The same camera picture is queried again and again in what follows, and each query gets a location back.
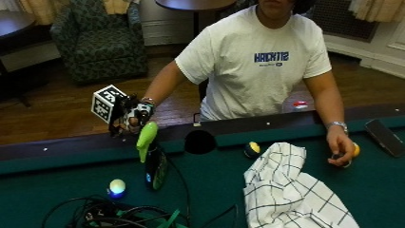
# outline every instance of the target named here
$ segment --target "white t-shirt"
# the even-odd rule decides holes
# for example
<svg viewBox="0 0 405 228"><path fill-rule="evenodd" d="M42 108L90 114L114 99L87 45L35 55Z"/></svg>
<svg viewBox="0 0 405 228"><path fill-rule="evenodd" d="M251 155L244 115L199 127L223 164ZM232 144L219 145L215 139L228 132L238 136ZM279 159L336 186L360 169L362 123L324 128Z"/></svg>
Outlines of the white t-shirt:
<svg viewBox="0 0 405 228"><path fill-rule="evenodd" d="M214 121L280 113L303 78L332 68L316 23L294 15L271 29L256 6L207 27L176 64L195 84L210 78L202 119Z"/></svg>

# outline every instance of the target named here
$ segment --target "wristwatch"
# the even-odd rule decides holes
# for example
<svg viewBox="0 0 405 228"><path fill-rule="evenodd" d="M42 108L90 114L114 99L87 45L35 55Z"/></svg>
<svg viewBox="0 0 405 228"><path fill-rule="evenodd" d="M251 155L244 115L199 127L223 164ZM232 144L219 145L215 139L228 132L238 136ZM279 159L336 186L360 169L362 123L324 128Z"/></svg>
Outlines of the wristwatch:
<svg viewBox="0 0 405 228"><path fill-rule="evenodd" d="M347 129L347 124L346 124L344 122L331 122L328 125L326 125L326 126L327 126L327 129L330 129L330 127L331 127L332 125L339 125L339 126L342 126L342 127L343 127L344 133L346 133L347 135L350 134L350 131L348 131L348 129Z"/></svg>

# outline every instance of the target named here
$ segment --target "white checkered cloth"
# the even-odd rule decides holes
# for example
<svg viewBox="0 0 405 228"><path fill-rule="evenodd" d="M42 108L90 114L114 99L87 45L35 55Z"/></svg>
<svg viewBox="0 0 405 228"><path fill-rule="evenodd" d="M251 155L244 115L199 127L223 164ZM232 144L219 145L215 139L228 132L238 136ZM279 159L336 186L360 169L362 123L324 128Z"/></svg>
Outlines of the white checkered cloth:
<svg viewBox="0 0 405 228"><path fill-rule="evenodd" d="M302 173L304 147L275 143L244 173L250 227L355 228L355 218L327 185Z"/></svg>

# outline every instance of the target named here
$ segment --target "white ball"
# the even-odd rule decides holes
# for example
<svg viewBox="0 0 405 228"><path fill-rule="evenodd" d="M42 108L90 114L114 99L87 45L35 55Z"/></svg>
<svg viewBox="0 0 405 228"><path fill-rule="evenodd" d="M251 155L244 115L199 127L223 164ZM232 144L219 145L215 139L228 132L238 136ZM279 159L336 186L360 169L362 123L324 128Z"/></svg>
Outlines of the white ball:
<svg viewBox="0 0 405 228"><path fill-rule="evenodd" d="M111 182L111 190L116 194L124 192L126 191L126 182L120 179L115 179Z"/></svg>

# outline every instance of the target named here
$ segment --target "curtain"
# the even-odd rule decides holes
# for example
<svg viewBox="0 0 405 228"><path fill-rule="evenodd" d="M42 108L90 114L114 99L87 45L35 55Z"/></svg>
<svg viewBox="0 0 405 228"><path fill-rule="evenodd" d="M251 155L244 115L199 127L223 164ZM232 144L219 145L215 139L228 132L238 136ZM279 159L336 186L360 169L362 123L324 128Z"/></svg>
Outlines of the curtain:
<svg viewBox="0 0 405 228"><path fill-rule="evenodd" d="M360 20L400 22L405 15L405 0L352 0L350 10Z"/></svg>
<svg viewBox="0 0 405 228"><path fill-rule="evenodd" d="M19 1L16 1L16 0L0 0L0 10L22 11Z"/></svg>
<svg viewBox="0 0 405 228"><path fill-rule="evenodd" d="M68 0L19 0L23 10L38 18L38 25L51 25Z"/></svg>
<svg viewBox="0 0 405 228"><path fill-rule="evenodd" d="M108 14L126 14L132 0L104 0L104 7Z"/></svg>

